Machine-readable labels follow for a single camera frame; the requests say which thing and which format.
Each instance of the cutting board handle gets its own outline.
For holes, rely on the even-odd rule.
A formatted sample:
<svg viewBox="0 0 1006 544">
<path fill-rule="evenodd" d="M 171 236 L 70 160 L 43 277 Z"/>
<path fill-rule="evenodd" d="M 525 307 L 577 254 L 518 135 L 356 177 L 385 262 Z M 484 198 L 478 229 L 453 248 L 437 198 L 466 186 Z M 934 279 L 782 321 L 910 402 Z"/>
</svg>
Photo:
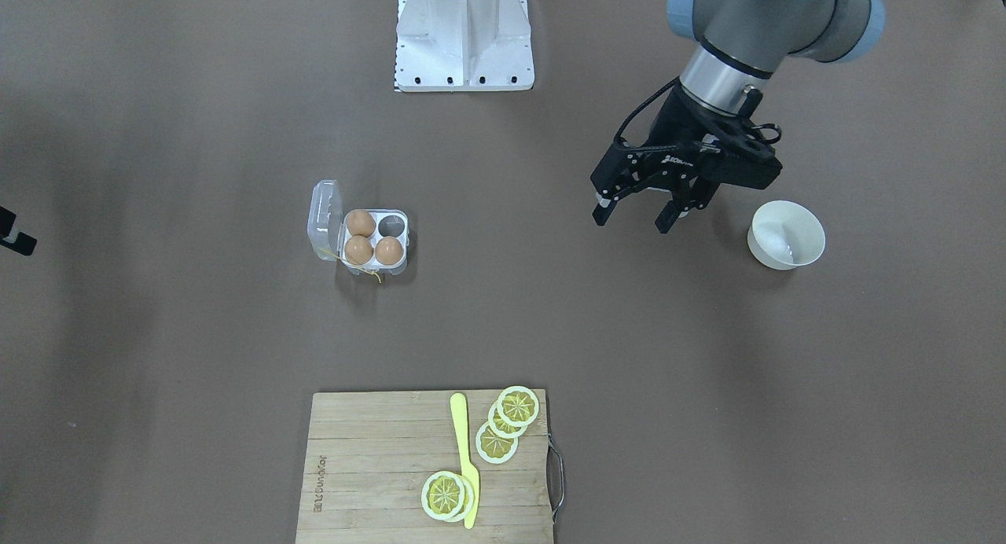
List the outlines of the cutting board handle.
<svg viewBox="0 0 1006 544">
<path fill-rule="evenodd" d="M 562 455 L 559 448 L 555 447 L 555 440 L 552 439 L 552 432 L 548 432 L 548 455 L 554 457 L 553 460 L 545 462 L 545 482 L 548 485 L 548 502 L 552 506 L 552 523 L 559 516 L 559 509 L 565 504 L 565 466 L 562 464 Z M 552 463 L 558 468 L 559 496 L 557 501 L 552 500 Z"/>
</svg>

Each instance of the egg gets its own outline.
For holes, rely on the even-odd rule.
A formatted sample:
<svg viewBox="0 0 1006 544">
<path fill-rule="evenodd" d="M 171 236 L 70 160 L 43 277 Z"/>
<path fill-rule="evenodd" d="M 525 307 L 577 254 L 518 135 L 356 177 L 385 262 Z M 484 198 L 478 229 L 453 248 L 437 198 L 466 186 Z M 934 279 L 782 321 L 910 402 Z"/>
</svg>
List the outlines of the egg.
<svg viewBox="0 0 1006 544">
<path fill-rule="evenodd" d="M 367 238 L 351 236 L 346 245 L 343 246 L 343 253 L 345 253 L 346 261 L 352 264 L 365 264 L 366 261 L 370 261 L 370 257 L 373 257 L 374 250 Z"/>
<path fill-rule="evenodd" d="M 377 222 L 369 211 L 354 210 L 346 215 L 346 229 L 349 229 L 349 235 L 369 238 L 373 235 L 374 228 L 377 228 Z"/>
<path fill-rule="evenodd" d="M 401 260 L 404 250 L 401 249 L 401 242 L 397 238 L 381 238 L 377 242 L 377 250 L 374 255 L 380 264 L 395 264 Z"/>
</svg>

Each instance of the cutting board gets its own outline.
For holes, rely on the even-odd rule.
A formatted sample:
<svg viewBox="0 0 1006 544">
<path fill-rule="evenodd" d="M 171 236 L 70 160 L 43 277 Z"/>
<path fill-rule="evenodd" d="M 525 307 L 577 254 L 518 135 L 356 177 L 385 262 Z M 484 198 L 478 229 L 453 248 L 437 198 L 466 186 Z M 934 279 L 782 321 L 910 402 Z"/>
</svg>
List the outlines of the cutting board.
<svg viewBox="0 0 1006 544">
<path fill-rule="evenodd" d="M 461 472 L 451 394 L 468 397 L 472 463 L 482 492 L 475 527 L 435 521 L 420 494 L 432 473 Z M 541 409 L 506 464 L 476 450 L 475 433 L 500 390 L 317 393 L 311 407 L 297 544 L 551 544 Z"/>
</svg>

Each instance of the knife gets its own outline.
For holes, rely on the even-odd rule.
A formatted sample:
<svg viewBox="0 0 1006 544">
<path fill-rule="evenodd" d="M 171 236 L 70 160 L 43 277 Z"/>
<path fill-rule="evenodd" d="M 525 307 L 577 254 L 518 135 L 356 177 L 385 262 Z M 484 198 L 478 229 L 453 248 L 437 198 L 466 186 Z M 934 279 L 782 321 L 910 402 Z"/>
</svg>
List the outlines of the knife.
<svg viewBox="0 0 1006 544">
<path fill-rule="evenodd" d="M 465 516 L 465 528 L 475 525 L 475 515 L 479 512 L 479 471 L 472 465 L 468 448 L 468 399 L 464 393 L 451 394 L 451 418 L 454 420 L 454 435 L 458 438 L 458 455 L 461 457 L 461 475 L 475 489 L 472 509 Z"/>
</svg>

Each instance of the plastic egg carton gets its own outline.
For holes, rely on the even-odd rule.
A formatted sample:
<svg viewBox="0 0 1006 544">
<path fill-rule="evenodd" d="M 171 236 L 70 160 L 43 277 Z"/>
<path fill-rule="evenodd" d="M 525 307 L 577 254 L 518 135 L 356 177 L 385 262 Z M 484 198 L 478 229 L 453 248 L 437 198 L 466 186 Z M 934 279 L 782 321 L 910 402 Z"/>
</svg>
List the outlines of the plastic egg carton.
<svg viewBox="0 0 1006 544">
<path fill-rule="evenodd" d="M 400 210 L 361 209 L 372 215 L 376 224 L 373 235 L 366 236 L 370 247 L 376 249 L 378 240 L 384 236 L 392 236 L 401 243 L 402 254 L 397 263 L 381 264 L 375 256 L 370 256 L 370 260 L 363 264 L 353 264 L 346 260 L 343 250 L 352 236 L 346 229 L 346 218 L 349 214 L 342 214 L 342 194 L 339 193 L 338 183 L 331 179 L 318 182 L 311 197 L 308 238 L 311 239 L 315 253 L 323 261 L 342 261 L 349 273 L 355 276 L 367 271 L 388 276 L 401 275 L 408 264 L 407 215 Z M 338 221 L 338 225 L 332 224 L 332 221 Z"/>
</svg>

